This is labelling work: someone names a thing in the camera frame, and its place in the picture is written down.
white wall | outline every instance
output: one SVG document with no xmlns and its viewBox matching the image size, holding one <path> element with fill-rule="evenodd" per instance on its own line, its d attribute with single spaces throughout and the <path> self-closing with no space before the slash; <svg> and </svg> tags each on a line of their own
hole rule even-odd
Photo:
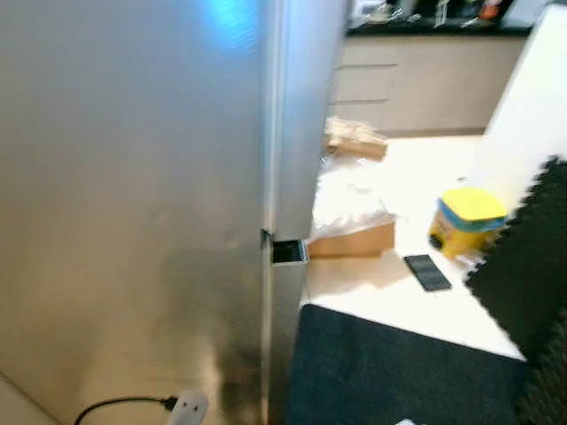
<svg viewBox="0 0 567 425">
<path fill-rule="evenodd" d="M 532 32 L 478 149 L 472 182 L 510 211 L 548 156 L 567 157 L 567 6 Z"/>
<path fill-rule="evenodd" d="M 0 375 L 0 423 L 58 425 L 2 375 Z"/>
</svg>

black cable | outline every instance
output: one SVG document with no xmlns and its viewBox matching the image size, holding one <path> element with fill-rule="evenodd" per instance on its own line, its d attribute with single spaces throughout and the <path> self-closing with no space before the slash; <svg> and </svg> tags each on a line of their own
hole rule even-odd
<svg viewBox="0 0 567 425">
<path fill-rule="evenodd" d="M 79 414 L 79 416 L 77 416 L 77 419 L 75 419 L 74 425 L 79 425 L 87 414 L 89 414 L 90 412 L 92 412 L 95 409 L 98 409 L 99 407 L 109 406 L 109 405 L 117 405 L 119 403 L 132 403 L 132 402 L 159 403 L 159 404 L 163 405 L 166 410 L 171 412 L 172 409 L 175 406 L 175 403 L 177 402 L 177 397 L 169 397 L 169 398 L 155 398 L 155 397 L 110 398 L 108 400 L 103 400 L 103 401 L 100 401 L 98 403 L 95 403 L 94 405 L 91 405 L 91 406 L 87 407 L 86 409 L 84 409 Z"/>
</svg>

stainless steel refrigerator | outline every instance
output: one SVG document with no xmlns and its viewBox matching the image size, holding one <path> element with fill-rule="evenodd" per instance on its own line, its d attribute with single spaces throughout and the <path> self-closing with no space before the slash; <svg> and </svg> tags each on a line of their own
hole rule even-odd
<svg viewBox="0 0 567 425">
<path fill-rule="evenodd" d="M 271 252 L 303 254 L 344 19 L 343 0 L 0 2 L 0 373 L 56 421 L 197 388 L 205 424 L 283 422 L 306 259 Z"/>
</svg>

plastic bag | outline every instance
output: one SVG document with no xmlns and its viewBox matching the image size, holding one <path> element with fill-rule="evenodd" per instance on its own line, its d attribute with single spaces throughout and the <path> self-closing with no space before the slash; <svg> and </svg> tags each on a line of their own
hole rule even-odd
<svg viewBox="0 0 567 425">
<path fill-rule="evenodd" d="M 323 157 L 309 242 L 395 221 L 380 197 L 383 185 L 379 162 L 356 157 Z"/>
</svg>

cabinet drawer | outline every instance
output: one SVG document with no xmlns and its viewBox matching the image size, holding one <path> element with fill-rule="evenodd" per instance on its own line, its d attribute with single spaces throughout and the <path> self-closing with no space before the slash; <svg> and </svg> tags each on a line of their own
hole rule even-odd
<svg viewBox="0 0 567 425">
<path fill-rule="evenodd" d="M 344 120 L 368 122 L 378 131 L 382 127 L 387 102 L 375 104 L 331 104 L 329 116 L 338 116 Z"/>
<path fill-rule="evenodd" d="M 406 37 L 352 37 L 345 40 L 340 65 L 395 65 Z"/>
<path fill-rule="evenodd" d="M 385 100 L 390 96 L 395 67 L 349 67 L 335 73 L 335 102 Z"/>
</svg>

